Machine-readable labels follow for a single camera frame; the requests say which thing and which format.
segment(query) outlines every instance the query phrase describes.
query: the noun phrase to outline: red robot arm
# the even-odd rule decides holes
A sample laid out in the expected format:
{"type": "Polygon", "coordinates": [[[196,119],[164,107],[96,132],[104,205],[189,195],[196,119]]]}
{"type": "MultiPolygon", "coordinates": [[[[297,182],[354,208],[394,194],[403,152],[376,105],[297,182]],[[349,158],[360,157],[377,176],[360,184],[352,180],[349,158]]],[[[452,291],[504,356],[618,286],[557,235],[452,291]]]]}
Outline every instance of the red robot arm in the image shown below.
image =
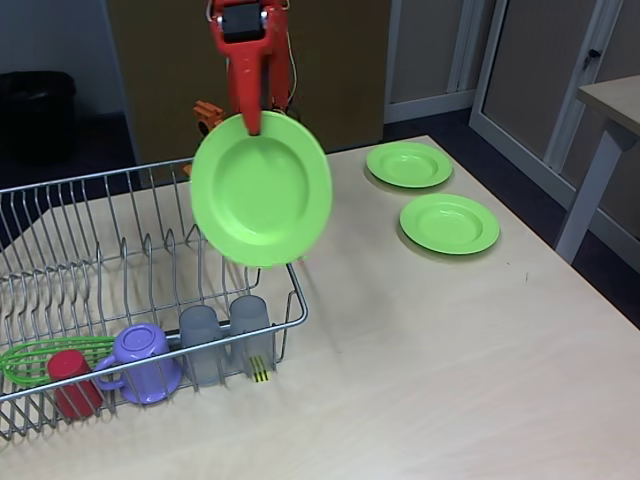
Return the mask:
{"type": "Polygon", "coordinates": [[[214,0],[212,11],[208,9],[216,46],[229,61],[231,105],[244,117],[249,134],[259,135],[263,107],[288,106],[287,7],[279,0],[214,0]],[[268,86],[263,85],[263,69],[268,86]]]}

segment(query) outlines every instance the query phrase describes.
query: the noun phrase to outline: black trash bin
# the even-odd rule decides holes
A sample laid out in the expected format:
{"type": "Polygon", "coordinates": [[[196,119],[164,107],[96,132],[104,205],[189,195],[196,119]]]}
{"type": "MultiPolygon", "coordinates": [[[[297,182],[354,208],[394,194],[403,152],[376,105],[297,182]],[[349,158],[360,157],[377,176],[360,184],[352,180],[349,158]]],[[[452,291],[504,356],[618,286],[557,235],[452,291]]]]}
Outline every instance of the black trash bin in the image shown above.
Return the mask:
{"type": "Polygon", "coordinates": [[[50,165],[75,149],[76,87],[62,72],[0,75],[0,144],[16,161],[50,165]]]}

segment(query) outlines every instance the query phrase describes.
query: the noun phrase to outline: purple mug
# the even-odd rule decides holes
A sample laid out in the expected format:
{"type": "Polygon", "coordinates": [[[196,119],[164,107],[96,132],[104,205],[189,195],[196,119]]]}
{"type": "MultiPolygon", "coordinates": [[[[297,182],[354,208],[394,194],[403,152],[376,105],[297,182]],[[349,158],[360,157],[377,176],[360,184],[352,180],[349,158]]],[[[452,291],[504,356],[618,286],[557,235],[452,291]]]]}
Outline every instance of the purple mug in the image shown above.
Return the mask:
{"type": "MultiPolygon", "coordinates": [[[[113,354],[102,359],[94,371],[168,351],[169,344],[162,329],[150,323],[141,323],[120,332],[113,345],[113,354]]],[[[122,396],[131,403],[148,404],[167,398],[178,388],[181,380],[180,365],[173,358],[168,358],[130,368],[113,382],[97,378],[96,384],[102,390],[122,389],[122,396]]]]}

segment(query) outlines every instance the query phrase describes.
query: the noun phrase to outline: translucent gray cup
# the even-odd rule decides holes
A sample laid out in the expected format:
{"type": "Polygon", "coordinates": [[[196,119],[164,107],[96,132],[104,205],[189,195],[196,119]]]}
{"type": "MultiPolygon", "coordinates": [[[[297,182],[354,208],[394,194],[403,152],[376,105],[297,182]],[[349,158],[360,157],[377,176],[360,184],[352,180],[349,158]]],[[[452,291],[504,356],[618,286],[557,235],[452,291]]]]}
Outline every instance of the translucent gray cup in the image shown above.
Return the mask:
{"type": "MultiPolygon", "coordinates": [[[[236,298],[229,308],[231,335],[253,332],[270,325],[267,304],[255,295],[236,298]]],[[[231,361],[257,382],[269,379],[275,365],[274,334],[263,333],[231,344],[231,361]]]]}
{"type": "MultiPolygon", "coordinates": [[[[183,348],[202,345],[223,337],[218,316],[213,308],[195,305],[180,315],[180,344],[183,348]]],[[[199,386],[207,387],[220,383],[224,375],[221,347],[208,347],[188,355],[184,366],[187,376],[199,386]]]]}

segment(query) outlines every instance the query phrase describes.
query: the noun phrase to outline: wire dish rack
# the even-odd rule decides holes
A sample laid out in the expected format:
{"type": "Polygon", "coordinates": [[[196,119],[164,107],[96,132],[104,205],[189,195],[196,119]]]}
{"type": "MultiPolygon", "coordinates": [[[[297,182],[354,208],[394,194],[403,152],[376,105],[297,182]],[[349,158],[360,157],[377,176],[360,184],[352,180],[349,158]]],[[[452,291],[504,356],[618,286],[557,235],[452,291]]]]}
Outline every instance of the wire dish rack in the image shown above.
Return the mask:
{"type": "MultiPolygon", "coordinates": [[[[1,439],[71,423],[56,404],[56,390],[75,385],[86,398],[81,382],[99,376],[128,376],[143,364],[155,364],[162,374],[160,362],[168,358],[188,372],[189,353],[267,333],[274,334],[268,367],[275,371],[282,361],[287,329],[308,317],[294,267],[240,267],[211,248],[193,221],[185,164],[0,191],[0,354],[33,341],[115,336],[138,323],[161,327],[172,346],[169,353],[32,388],[0,371],[1,439]],[[185,308],[211,306],[228,335],[229,305],[245,294],[267,300],[269,328],[180,349],[178,318],[185,308]]],[[[225,377],[240,371],[220,373],[224,385],[225,377]]],[[[184,375],[183,388],[197,391],[198,385],[184,375]]],[[[127,403],[117,391],[98,391],[103,403],[93,409],[96,416],[127,403]]]]}

